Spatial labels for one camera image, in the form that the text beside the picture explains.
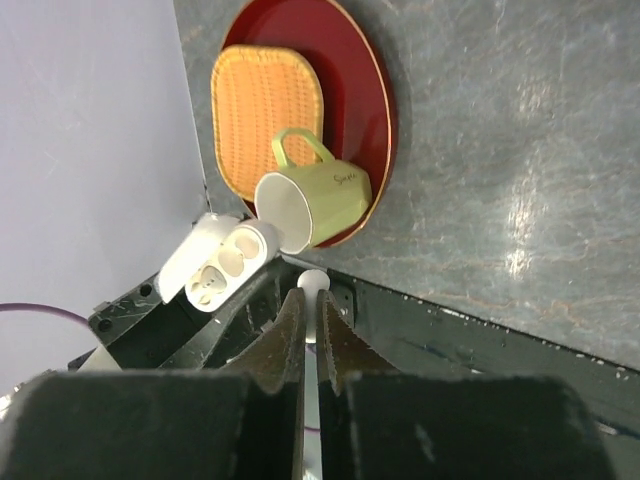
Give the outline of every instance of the gray marble surface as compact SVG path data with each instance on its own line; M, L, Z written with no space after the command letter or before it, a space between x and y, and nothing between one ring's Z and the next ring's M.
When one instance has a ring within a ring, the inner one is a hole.
M209 77L243 3L175 0L219 212L241 204ZM640 2L342 3L387 62L399 151L366 229L306 258L640 367Z

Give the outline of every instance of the red plate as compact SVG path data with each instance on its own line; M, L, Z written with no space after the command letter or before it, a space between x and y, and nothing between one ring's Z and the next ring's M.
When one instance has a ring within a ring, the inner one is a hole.
M344 242L371 217L395 160L397 116L381 57L331 0L254 0L233 22L223 48L236 44L291 48L315 70L324 97L325 145L337 158L366 170L371 180L367 213L319 247ZM245 203L255 214L253 204Z

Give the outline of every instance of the purple cable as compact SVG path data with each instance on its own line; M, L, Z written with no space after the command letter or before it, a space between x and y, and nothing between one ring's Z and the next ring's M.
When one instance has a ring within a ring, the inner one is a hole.
M55 315L56 317L71 320L84 327L88 327L87 319L77 313L70 312L64 308L43 305L41 303L0 303L0 313L2 312L35 312Z

